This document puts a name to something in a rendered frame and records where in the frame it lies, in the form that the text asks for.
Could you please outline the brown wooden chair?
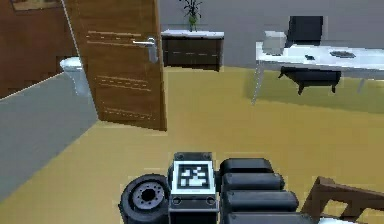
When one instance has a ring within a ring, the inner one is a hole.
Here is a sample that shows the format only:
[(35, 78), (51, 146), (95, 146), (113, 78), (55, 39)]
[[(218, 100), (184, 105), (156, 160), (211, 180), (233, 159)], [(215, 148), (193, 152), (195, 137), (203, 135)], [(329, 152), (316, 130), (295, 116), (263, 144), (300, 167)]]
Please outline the brown wooden chair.
[[(327, 203), (337, 201), (346, 204), (339, 216), (324, 213)], [(331, 178), (318, 176), (301, 208), (314, 221), (335, 218), (337, 221), (354, 223), (366, 209), (384, 212), (384, 193), (338, 184)]]

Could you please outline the grey box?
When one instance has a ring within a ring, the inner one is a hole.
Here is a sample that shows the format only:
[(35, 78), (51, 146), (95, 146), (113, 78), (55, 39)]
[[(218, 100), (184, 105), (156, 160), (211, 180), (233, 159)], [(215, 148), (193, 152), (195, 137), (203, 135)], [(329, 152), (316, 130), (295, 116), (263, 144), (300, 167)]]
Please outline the grey box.
[(265, 31), (262, 50), (268, 55), (281, 55), (285, 48), (286, 34), (280, 31)]

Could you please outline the green house plant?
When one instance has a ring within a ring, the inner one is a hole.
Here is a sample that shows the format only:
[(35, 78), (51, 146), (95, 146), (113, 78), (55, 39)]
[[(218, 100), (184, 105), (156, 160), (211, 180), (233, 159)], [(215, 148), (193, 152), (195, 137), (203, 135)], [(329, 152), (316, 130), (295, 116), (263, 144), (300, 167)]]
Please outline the green house plant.
[(197, 30), (197, 21), (202, 17), (199, 12), (199, 7), (202, 2), (198, 2), (197, 0), (179, 0), (180, 2), (184, 2), (185, 6), (183, 9), (186, 11), (185, 16), (188, 17), (188, 30), (190, 32)]

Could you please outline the brown wooden room door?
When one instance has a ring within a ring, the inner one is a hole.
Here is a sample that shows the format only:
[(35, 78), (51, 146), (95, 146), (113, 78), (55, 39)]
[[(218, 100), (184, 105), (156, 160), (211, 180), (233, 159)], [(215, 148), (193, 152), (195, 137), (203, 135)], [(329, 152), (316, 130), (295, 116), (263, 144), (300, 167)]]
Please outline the brown wooden room door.
[[(167, 129), (157, 0), (62, 0), (101, 121)], [(133, 41), (156, 40), (158, 61)]]

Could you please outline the white desk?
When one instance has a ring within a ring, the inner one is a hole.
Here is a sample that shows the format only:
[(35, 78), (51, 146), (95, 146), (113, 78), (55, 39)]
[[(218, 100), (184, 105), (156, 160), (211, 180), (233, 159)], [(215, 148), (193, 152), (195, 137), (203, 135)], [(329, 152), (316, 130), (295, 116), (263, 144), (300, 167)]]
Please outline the white desk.
[[(314, 61), (302, 58), (304, 53), (299, 47), (285, 48), (278, 56), (268, 55), (262, 50), (262, 42), (255, 44), (255, 73), (256, 85), (254, 87), (251, 103), (255, 104), (261, 90), (265, 70), (279, 70), (282, 66), (309, 67), (322, 70), (341, 71), (344, 77), (359, 78), (358, 91), (366, 80), (384, 81), (384, 50), (366, 48), (348, 48), (334, 46), (319, 46), (314, 50)], [(329, 54), (330, 51), (348, 51), (356, 55), (355, 58), (338, 58)]]

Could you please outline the black office chair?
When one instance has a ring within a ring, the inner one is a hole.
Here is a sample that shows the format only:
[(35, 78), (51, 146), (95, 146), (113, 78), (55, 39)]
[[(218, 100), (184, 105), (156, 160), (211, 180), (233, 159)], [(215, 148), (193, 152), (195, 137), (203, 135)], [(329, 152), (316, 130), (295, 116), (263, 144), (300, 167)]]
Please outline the black office chair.
[[(316, 59), (313, 53), (315, 48), (320, 46), (323, 24), (323, 16), (291, 16), (285, 47), (299, 47), (304, 51), (301, 55), (302, 58), (306, 59), (305, 55), (311, 55)], [(310, 86), (329, 86), (331, 92), (335, 93), (336, 86), (341, 79), (341, 72), (309, 67), (282, 66), (279, 78), (282, 76), (287, 76), (298, 85), (297, 93), (299, 95), (302, 94), (305, 87)]]

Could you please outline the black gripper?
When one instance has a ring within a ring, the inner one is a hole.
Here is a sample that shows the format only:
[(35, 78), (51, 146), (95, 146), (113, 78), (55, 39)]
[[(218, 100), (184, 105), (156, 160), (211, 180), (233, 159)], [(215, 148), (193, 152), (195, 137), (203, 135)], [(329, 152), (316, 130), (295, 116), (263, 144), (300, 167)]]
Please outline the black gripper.
[(170, 189), (161, 174), (145, 174), (123, 190), (118, 208), (124, 224), (169, 224)]

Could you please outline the dark cabinet with white top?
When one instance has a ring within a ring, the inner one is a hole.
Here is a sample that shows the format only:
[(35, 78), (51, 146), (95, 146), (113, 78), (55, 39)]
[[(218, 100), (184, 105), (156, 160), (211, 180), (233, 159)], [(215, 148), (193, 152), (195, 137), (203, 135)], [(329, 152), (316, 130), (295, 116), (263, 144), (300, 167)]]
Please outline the dark cabinet with white top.
[(220, 71), (223, 32), (168, 29), (161, 33), (161, 37), (165, 67)]

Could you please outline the white toilet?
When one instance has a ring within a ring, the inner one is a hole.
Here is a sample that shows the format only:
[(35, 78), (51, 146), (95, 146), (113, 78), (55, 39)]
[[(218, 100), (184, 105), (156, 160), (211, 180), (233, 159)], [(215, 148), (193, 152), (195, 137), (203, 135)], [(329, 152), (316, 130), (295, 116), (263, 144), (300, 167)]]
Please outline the white toilet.
[(60, 61), (63, 72), (73, 81), (75, 92), (78, 96), (91, 95), (86, 74), (79, 57), (69, 57)]

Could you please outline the dark flat keyboard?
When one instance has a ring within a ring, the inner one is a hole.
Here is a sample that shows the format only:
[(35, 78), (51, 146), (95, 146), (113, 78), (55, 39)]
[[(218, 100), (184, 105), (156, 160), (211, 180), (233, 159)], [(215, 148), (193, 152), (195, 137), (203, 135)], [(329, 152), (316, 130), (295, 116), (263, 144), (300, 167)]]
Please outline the dark flat keyboard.
[(333, 57), (338, 58), (355, 58), (356, 55), (348, 51), (330, 51), (329, 54)]

